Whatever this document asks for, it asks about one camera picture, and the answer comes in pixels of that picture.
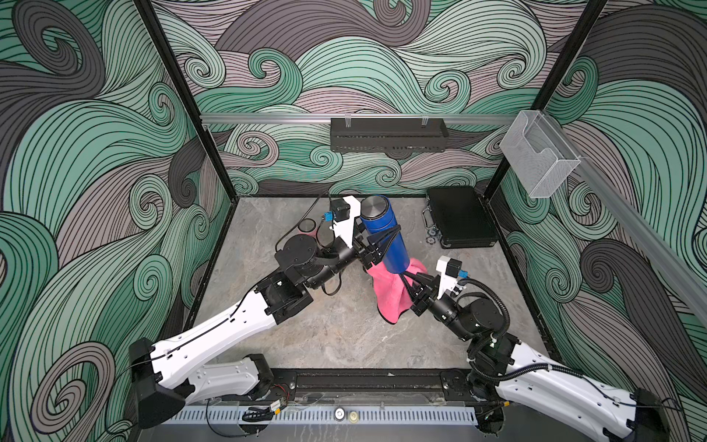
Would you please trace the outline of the pink microfiber cloth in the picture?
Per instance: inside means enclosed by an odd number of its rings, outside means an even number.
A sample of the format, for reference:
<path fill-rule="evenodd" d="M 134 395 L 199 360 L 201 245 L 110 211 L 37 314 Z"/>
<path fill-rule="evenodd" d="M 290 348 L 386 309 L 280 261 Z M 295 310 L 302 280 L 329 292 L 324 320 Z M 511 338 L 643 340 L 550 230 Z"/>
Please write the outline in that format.
<path fill-rule="evenodd" d="M 386 322 L 396 324 L 401 314 L 412 307 L 412 300 L 401 279 L 401 274 L 390 273 L 384 263 L 376 264 L 366 272 L 373 279 L 380 316 Z"/>

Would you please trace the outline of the blue thermos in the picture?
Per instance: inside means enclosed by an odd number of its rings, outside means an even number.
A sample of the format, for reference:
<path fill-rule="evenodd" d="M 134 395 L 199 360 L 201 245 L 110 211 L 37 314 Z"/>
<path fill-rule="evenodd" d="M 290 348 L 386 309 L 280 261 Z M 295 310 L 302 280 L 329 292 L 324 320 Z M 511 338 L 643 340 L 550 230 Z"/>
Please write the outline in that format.
<path fill-rule="evenodd" d="M 368 234 L 379 241 L 386 269 L 391 274 L 406 271 L 411 260 L 390 200 L 382 195 L 366 197 L 361 203 L 361 219 Z"/>

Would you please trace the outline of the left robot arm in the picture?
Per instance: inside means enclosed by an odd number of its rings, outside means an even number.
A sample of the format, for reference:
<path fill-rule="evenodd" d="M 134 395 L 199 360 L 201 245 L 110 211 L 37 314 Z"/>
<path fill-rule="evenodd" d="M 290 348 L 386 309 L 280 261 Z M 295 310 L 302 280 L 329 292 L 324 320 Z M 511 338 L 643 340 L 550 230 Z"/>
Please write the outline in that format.
<path fill-rule="evenodd" d="M 274 254 L 276 270 L 257 282 L 235 305 L 207 322 L 158 342 L 147 338 L 129 347 L 137 425 L 149 429 L 167 422 L 186 405 L 220 395 L 256 400 L 267 394 L 274 375 L 261 354 L 212 364 L 212 359 L 257 333 L 298 315 L 313 300 L 310 292 L 359 261 L 366 269 L 381 263 L 390 235 L 377 233 L 330 246 L 305 234 L 289 238 Z"/>

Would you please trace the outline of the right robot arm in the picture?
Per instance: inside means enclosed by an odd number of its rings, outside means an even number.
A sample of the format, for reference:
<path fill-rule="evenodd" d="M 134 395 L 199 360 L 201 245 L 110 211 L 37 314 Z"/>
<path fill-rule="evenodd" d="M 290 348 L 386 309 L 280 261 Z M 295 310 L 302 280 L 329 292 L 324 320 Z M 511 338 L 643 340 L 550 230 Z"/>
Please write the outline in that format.
<path fill-rule="evenodd" d="M 471 278 L 406 272 L 401 277 L 416 315 L 426 312 L 468 344 L 477 427 L 494 434 L 504 407 L 519 404 L 594 441 L 668 441 L 666 405 L 655 394 L 591 379 L 546 357 L 510 333 L 510 313 L 493 290 Z"/>

